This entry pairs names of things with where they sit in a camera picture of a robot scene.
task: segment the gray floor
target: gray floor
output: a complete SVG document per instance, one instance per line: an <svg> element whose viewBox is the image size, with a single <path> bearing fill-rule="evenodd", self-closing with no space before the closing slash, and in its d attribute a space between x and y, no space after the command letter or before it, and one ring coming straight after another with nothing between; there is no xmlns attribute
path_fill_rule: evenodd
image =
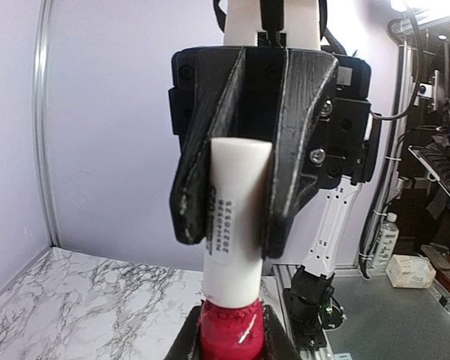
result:
<svg viewBox="0 0 450 360"><path fill-rule="evenodd" d="M334 353L353 360L450 360L450 316L429 291L394 289L386 276L336 277L333 284L348 318L327 332Z"/></svg>

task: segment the clear bottle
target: clear bottle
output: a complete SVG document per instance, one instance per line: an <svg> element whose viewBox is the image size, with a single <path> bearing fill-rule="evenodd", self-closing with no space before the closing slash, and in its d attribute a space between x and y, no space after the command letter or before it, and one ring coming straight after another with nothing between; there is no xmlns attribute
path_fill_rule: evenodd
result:
<svg viewBox="0 0 450 360"><path fill-rule="evenodd" d="M376 251L371 264L375 269L385 268L392 257L399 233L398 226L395 223L396 220L397 215L389 212L387 214L387 220L380 227Z"/></svg>

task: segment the white cap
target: white cap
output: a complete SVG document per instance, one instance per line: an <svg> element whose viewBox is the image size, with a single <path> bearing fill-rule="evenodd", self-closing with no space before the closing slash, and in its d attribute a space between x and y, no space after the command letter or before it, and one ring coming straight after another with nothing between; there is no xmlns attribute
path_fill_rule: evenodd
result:
<svg viewBox="0 0 450 360"><path fill-rule="evenodd" d="M397 221L397 214L394 214L393 212L389 212L387 214L387 221L390 221L391 223L394 223Z"/></svg>
<svg viewBox="0 0 450 360"><path fill-rule="evenodd" d="M208 235L203 292L222 308L244 308L259 296L260 229L272 144L250 139L211 140Z"/></svg>

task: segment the tissue box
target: tissue box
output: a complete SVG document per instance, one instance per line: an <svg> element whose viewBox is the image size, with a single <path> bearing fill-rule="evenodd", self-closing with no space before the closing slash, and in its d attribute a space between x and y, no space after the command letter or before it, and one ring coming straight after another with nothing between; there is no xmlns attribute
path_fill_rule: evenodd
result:
<svg viewBox="0 0 450 360"><path fill-rule="evenodd" d="M391 257L385 273L393 287L428 289L437 272L427 258L394 255Z"/></svg>

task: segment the marble surface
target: marble surface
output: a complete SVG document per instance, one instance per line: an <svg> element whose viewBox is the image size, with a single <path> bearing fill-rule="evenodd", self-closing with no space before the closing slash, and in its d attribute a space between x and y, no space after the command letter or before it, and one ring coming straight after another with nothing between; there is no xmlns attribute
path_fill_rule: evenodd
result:
<svg viewBox="0 0 450 360"><path fill-rule="evenodd" d="M54 248L0 296L0 359L162 359L202 274ZM273 277L262 300L281 314Z"/></svg>

